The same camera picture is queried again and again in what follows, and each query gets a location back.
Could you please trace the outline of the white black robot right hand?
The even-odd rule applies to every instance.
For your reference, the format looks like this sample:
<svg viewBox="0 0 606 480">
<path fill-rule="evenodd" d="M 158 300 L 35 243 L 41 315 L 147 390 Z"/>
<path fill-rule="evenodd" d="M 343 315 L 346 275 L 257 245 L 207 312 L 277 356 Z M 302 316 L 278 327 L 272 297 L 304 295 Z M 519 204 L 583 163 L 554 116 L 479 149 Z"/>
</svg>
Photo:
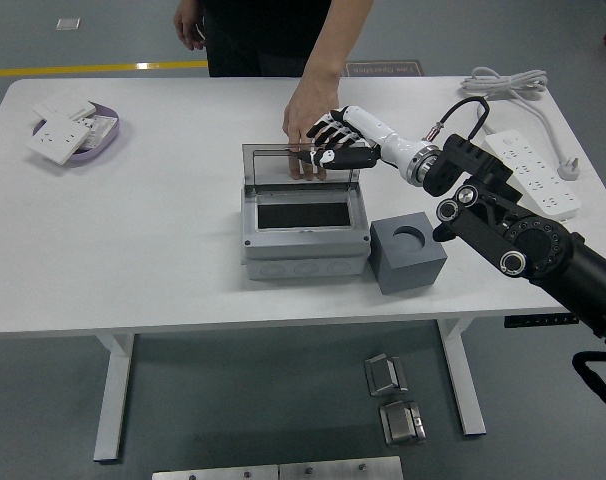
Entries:
<svg viewBox="0 0 606 480">
<path fill-rule="evenodd" d="M 409 141 L 358 106 L 332 110 L 319 119 L 308 135 L 310 149 L 298 153 L 303 162 L 327 170 L 374 167 L 379 161 L 397 168 L 401 177 L 420 185 L 439 148 L 427 141 Z"/>
</svg>

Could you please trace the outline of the person's left hand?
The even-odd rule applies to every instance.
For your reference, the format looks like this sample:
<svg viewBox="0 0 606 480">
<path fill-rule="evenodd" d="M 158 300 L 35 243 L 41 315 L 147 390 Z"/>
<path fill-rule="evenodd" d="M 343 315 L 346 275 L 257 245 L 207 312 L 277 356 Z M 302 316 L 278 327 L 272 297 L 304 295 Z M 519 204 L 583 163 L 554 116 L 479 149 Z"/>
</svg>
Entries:
<svg viewBox="0 0 606 480">
<path fill-rule="evenodd" d="M 313 125 L 339 106 L 340 76 L 305 73 L 284 110 L 283 131 L 288 144 L 310 144 Z"/>
</svg>

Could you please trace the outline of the person's right hand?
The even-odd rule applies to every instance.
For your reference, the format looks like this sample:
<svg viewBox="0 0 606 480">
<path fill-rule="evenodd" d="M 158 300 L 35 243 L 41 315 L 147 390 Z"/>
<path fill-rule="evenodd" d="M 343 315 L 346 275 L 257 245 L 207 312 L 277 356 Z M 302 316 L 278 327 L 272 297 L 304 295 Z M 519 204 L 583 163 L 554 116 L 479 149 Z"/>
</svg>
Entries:
<svg viewBox="0 0 606 480">
<path fill-rule="evenodd" d="M 200 0 L 180 0 L 173 24 L 179 41 L 188 50 L 204 49 L 204 6 Z"/>
</svg>

